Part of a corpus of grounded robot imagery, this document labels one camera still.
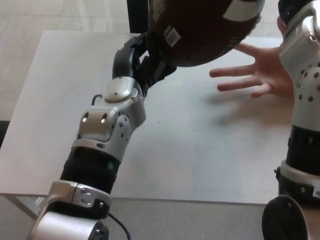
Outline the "bare person's hand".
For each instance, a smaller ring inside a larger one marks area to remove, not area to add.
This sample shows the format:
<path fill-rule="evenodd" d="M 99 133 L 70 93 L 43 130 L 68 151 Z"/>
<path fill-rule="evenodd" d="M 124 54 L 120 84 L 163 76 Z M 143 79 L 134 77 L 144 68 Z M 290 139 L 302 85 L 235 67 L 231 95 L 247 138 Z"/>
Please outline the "bare person's hand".
<path fill-rule="evenodd" d="M 282 66 L 279 47 L 262 48 L 241 42 L 235 50 L 253 57 L 254 63 L 211 69 L 209 71 L 211 78 L 238 78 L 232 82 L 219 83 L 217 89 L 220 92 L 256 87 L 250 94 L 252 98 L 264 95 L 294 97 L 294 85 L 290 75 Z"/>

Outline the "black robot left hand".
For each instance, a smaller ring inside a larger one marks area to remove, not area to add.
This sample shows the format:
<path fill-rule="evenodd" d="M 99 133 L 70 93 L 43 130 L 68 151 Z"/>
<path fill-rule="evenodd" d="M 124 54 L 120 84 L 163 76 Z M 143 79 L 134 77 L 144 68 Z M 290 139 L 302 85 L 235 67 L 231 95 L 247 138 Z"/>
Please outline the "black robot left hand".
<path fill-rule="evenodd" d="M 116 52 L 112 66 L 112 78 L 135 79 L 142 90 L 142 95 L 146 97 L 149 88 L 176 70 L 176 66 L 167 64 L 162 58 L 162 52 L 156 44 L 154 34 L 145 32 L 131 37 Z"/>

